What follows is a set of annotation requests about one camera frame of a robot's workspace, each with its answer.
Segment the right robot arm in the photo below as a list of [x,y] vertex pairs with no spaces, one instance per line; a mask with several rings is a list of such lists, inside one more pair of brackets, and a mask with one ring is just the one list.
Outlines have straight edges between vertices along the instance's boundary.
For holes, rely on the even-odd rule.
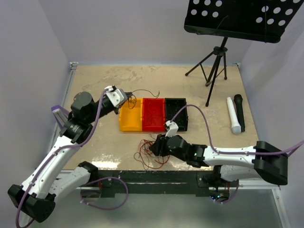
[[221,187],[227,182],[259,178],[274,185],[288,183],[288,156],[271,144],[258,141],[255,146],[218,148],[191,144],[181,136],[159,134],[149,147],[155,156],[173,156],[188,165],[214,168],[210,181]]

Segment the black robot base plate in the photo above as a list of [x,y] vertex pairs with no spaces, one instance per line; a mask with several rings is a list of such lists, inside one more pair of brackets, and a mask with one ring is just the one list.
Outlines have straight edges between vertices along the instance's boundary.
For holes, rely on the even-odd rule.
[[112,198],[115,194],[126,193],[124,185],[112,177],[126,183],[129,194],[186,194],[208,197],[209,189],[225,187],[226,180],[219,178],[218,171],[123,171],[99,170],[89,179],[101,181],[101,197]]

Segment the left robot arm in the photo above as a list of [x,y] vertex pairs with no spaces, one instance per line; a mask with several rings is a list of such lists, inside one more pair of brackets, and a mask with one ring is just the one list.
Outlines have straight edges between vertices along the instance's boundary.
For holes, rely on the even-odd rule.
[[19,228],[20,215],[31,220],[43,222],[53,212],[56,203],[75,188],[94,186],[98,180],[98,168],[89,162],[80,163],[74,171],[58,179],[57,176],[74,156],[93,136],[98,120],[114,112],[132,96],[115,86],[108,86],[98,101],[94,101],[89,92],[75,95],[67,121],[63,124],[59,136],[50,152],[35,171],[20,185],[13,184],[8,196],[18,209],[16,226]]

